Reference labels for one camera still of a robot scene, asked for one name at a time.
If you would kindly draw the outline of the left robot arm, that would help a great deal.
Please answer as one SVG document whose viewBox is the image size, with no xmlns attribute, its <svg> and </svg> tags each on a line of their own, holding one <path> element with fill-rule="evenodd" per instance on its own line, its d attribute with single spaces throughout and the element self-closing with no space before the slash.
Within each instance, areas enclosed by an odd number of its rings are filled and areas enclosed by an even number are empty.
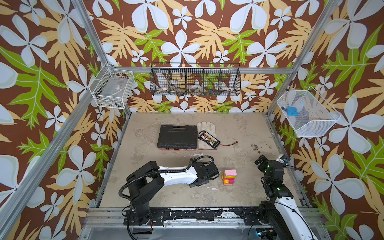
<svg viewBox="0 0 384 240">
<path fill-rule="evenodd" d="M 185 167 L 162 167 L 155 161 L 149 161 L 126 178 L 119 189 L 119 196 L 130 202 L 128 214 L 139 225 L 152 218 L 150 200 L 161 188 L 172 185 L 200 187 L 219 177 L 219 170 L 211 156 L 191 158 Z"/>
</svg>

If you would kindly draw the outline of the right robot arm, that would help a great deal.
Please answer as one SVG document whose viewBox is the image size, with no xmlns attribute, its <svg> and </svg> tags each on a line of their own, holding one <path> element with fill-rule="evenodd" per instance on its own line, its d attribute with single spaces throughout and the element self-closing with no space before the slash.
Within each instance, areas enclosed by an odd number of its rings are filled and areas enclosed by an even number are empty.
<svg viewBox="0 0 384 240">
<path fill-rule="evenodd" d="M 284 184 L 288 156 L 269 160 L 260 155 L 255 161 L 263 173 L 261 178 L 267 200 L 258 207 L 258 220 L 273 227 L 280 240 L 316 240 L 317 236 L 301 214 L 294 196 Z"/>
</svg>

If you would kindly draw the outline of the pink block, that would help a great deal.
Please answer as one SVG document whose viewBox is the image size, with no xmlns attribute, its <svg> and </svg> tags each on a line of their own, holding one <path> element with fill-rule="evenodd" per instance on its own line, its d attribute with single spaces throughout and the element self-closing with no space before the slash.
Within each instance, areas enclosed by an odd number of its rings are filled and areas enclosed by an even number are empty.
<svg viewBox="0 0 384 240">
<path fill-rule="evenodd" d="M 225 178 L 235 178 L 237 176 L 236 170 L 225 170 L 224 171 Z"/>
</svg>

